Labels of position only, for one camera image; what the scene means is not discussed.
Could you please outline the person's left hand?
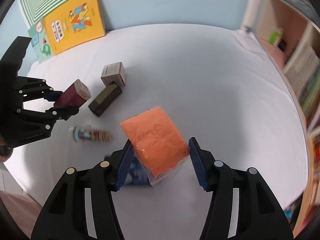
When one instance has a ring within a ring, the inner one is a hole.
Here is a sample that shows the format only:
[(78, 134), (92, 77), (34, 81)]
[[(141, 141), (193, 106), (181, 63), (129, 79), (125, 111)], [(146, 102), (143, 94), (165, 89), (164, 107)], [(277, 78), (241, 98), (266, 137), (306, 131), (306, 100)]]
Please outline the person's left hand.
[(0, 163), (6, 162), (12, 155), (13, 149), (8, 148), (3, 141), (0, 145)]

